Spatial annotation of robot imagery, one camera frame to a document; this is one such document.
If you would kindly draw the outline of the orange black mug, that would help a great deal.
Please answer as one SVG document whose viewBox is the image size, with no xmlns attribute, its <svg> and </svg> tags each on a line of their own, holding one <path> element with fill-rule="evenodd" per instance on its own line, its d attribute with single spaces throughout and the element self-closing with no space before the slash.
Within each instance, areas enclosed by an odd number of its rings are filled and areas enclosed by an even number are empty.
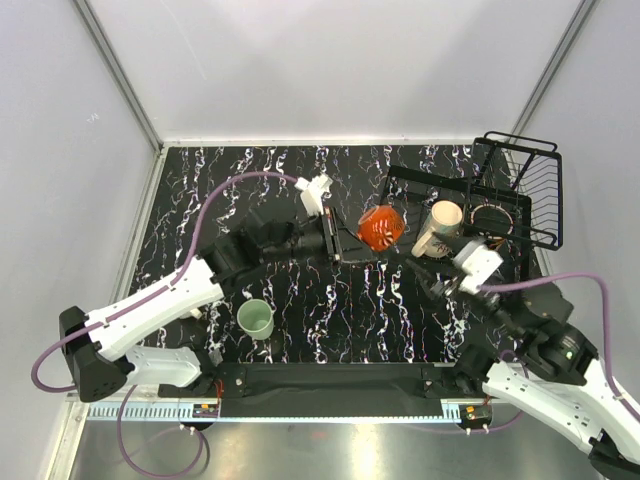
<svg viewBox="0 0 640 480">
<path fill-rule="evenodd" d="M 357 237 L 375 252 L 393 246 L 403 235 L 405 221 L 390 205 L 376 205 L 358 221 Z"/>
</svg>

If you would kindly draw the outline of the beige printed mug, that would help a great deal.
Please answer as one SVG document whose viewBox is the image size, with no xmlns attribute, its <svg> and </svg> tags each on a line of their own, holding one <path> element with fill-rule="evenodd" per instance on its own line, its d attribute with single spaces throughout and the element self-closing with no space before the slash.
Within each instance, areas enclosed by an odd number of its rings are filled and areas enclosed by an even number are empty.
<svg viewBox="0 0 640 480">
<path fill-rule="evenodd" d="M 449 200 L 435 202 L 422 225 L 411 254 L 414 257 L 426 256 L 433 259 L 447 256 L 449 249 L 437 234 L 455 236 L 462 221 L 463 211 L 456 203 Z"/>
</svg>

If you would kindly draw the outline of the black skull mug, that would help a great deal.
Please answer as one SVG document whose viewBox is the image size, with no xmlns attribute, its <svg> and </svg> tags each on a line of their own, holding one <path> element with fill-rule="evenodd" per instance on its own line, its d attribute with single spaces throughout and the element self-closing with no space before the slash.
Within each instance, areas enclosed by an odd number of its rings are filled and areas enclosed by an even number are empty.
<svg viewBox="0 0 640 480">
<path fill-rule="evenodd" d="M 508 235 L 515 227 L 515 214 L 506 206 L 497 203 L 479 204 L 471 209 L 466 234 L 485 239 L 493 250 L 509 250 Z"/>
</svg>

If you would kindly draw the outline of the cream cup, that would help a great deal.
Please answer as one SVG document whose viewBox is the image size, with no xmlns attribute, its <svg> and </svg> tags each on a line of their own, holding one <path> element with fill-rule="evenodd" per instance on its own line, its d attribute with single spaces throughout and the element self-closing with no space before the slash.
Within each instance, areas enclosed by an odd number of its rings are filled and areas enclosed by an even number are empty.
<svg viewBox="0 0 640 480">
<path fill-rule="evenodd" d="M 201 317 L 202 317 L 202 312 L 201 312 L 201 310 L 200 310 L 199 308 L 194 308 L 194 309 L 191 309 L 191 310 L 189 310 L 188 312 L 184 313 L 184 314 L 181 316 L 181 319 L 182 319 L 182 320 L 184 320 L 184 319 L 193 318 L 193 319 L 198 320 L 198 319 L 200 319 Z"/>
</svg>

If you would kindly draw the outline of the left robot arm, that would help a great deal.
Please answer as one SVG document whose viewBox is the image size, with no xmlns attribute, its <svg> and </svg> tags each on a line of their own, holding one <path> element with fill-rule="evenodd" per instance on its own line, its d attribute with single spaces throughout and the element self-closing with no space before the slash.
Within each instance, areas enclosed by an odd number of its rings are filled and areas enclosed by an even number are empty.
<svg viewBox="0 0 640 480">
<path fill-rule="evenodd" d="M 244 288 L 270 263 L 362 263 L 381 248 L 372 235 L 350 231 L 332 208 L 304 220 L 293 211 L 250 210 L 228 234 L 200 249 L 184 271 L 108 307 L 86 313 L 72 306 L 60 314 L 60 336 L 70 340 L 62 353 L 80 400 L 97 402 L 129 385 L 169 385 L 206 396 L 216 373 L 203 348 L 141 347 L 139 341 Z"/>
</svg>

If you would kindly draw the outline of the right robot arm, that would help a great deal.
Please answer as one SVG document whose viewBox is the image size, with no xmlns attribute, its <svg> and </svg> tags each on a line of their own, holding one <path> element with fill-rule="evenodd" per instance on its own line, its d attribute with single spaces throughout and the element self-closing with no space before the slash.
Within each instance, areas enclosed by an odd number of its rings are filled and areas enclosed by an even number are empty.
<svg viewBox="0 0 640 480">
<path fill-rule="evenodd" d="M 468 295 L 515 347 L 497 353 L 468 339 L 453 365 L 428 368 L 425 393 L 501 399 L 570 440 L 604 478 L 636 479 L 639 405 L 614 379 L 609 351 L 570 324 L 561 278 L 484 284 Z"/>
</svg>

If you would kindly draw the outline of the green cup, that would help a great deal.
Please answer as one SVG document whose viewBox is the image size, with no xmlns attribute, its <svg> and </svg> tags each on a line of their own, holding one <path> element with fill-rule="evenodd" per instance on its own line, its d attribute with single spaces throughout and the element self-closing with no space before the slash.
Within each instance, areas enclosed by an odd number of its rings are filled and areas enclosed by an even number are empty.
<svg viewBox="0 0 640 480">
<path fill-rule="evenodd" d="M 236 320 L 240 328 L 256 341 L 266 340 L 274 330 L 273 310 L 261 299 L 244 302 L 237 311 Z"/>
</svg>

